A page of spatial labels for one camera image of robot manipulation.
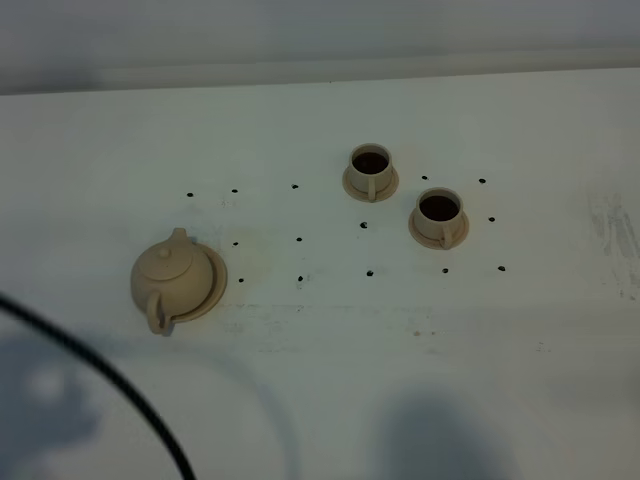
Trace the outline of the beige teacup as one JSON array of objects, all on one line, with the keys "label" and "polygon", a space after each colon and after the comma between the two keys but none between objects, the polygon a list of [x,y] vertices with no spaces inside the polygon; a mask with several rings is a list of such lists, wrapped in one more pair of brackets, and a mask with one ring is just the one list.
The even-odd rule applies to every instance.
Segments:
[{"label": "beige teacup", "polygon": [[413,224],[422,237],[451,249],[464,232],[463,202],[447,188],[425,190],[416,201]]},{"label": "beige teacup", "polygon": [[367,192],[371,200],[377,191],[391,180],[391,154],[382,145],[367,143],[357,146],[350,155],[348,178],[359,191]]}]

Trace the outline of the beige front teacup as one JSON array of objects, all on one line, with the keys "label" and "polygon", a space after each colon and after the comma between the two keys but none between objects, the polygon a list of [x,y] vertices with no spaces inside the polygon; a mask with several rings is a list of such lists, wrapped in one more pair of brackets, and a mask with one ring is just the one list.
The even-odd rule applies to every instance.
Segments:
[{"label": "beige front teacup", "polygon": [[447,188],[425,190],[416,201],[413,224],[422,237],[451,249],[464,232],[463,202]]}]

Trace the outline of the beige front saucer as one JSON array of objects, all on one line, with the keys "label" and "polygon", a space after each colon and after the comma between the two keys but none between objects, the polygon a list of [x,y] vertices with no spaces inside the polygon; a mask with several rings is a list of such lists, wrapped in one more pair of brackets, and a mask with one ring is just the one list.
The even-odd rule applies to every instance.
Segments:
[{"label": "beige front saucer", "polygon": [[415,208],[408,221],[412,237],[421,245],[434,250],[450,250],[460,245],[469,232],[469,219],[464,211],[446,221],[436,221]]}]

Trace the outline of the beige teapot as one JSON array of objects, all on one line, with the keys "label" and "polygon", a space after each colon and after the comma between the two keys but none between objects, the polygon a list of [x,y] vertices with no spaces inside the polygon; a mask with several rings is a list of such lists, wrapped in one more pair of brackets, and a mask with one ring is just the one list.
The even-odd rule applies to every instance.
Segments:
[{"label": "beige teapot", "polygon": [[149,329],[164,335],[176,322],[204,314],[216,280],[212,261],[183,228],[145,250],[131,270],[131,295]]}]

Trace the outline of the beige rear saucer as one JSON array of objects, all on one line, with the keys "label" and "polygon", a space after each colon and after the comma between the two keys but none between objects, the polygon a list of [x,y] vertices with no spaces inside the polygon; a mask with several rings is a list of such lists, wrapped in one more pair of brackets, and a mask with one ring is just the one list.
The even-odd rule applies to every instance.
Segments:
[{"label": "beige rear saucer", "polygon": [[376,203],[388,199],[396,192],[399,185],[399,176],[397,171],[392,169],[390,183],[384,189],[377,191],[373,200],[369,198],[367,192],[359,191],[352,185],[348,178],[348,169],[345,170],[342,176],[342,185],[346,193],[352,198],[362,202]]}]

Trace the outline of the beige teapot saucer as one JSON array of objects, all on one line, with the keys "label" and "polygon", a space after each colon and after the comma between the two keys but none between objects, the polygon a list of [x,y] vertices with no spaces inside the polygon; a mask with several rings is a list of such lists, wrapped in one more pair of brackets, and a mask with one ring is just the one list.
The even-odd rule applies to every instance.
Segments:
[{"label": "beige teapot saucer", "polygon": [[172,281],[169,290],[173,324],[186,323],[209,313],[224,295],[228,273],[222,257],[209,246],[195,243],[186,272]]}]

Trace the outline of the beige rear teacup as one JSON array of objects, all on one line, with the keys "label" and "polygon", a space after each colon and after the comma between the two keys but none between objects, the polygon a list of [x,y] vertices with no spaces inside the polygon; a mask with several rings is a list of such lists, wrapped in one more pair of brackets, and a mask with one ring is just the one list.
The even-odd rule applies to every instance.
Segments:
[{"label": "beige rear teacup", "polygon": [[357,146],[350,155],[348,178],[359,191],[367,192],[371,200],[377,191],[391,180],[391,154],[382,145],[367,143]]}]

